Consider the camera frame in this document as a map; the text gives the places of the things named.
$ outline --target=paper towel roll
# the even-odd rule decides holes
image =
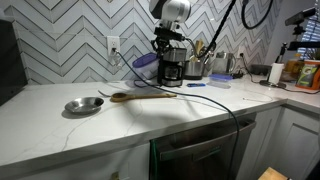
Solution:
[[[271,73],[269,76],[269,82],[273,84],[278,84],[284,64],[273,63]]]

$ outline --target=wooden spoon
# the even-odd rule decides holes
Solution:
[[[125,93],[115,93],[111,96],[111,102],[123,102],[130,99],[149,99],[149,98],[169,98],[177,97],[176,94],[147,94],[147,95],[135,95]]]

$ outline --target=electrical outlet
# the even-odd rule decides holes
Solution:
[[[119,36],[107,36],[107,48],[108,48],[108,56],[116,55],[116,53],[112,51],[112,48],[115,48],[118,52],[120,52]]]
[[[244,53],[245,50],[246,50],[245,46],[243,46],[243,45],[239,46],[236,58],[241,58],[240,54]]]

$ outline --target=herringbone tile backsplash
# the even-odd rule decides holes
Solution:
[[[56,84],[129,79],[132,72],[108,60],[106,36],[120,36],[121,52],[131,64],[152,52],[150,40],[158,20],[149,0],[1,0],[6,19],[13,22],[29,84]],[[216,52],[236,53],[246,47],[248,63],[263,63],[282,0],[275,0],[267,20],[253,31],[240,20],[241,3],[233,8],[217,40]],[[211,41],[230,0],[198,0],[180,32],[191,39]],[[256,23],[269,0],[251,0],[247,21]],[[188,43],[178,43],[191,49]]]

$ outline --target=dishwasher handle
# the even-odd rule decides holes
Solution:
[[[256,126],[255,121],[247,121],[247,124],[239,129],[239,132],[251,131]],[[229,134],[220,136],[215,139],[211,139],[208,141],[204,141],[201,143],[181,147],[178,149],[171,149],[168,151],[160,151],[160,161],[168,161],[172,159],[176,159],[179,157],[187,156],[190,154],[194,154],[197,152],[202,152],[208,149],[212,149],[213,147],[220,146],[225,142],[229,141],[233,136],[237,134],[237,131],[233,131]]]

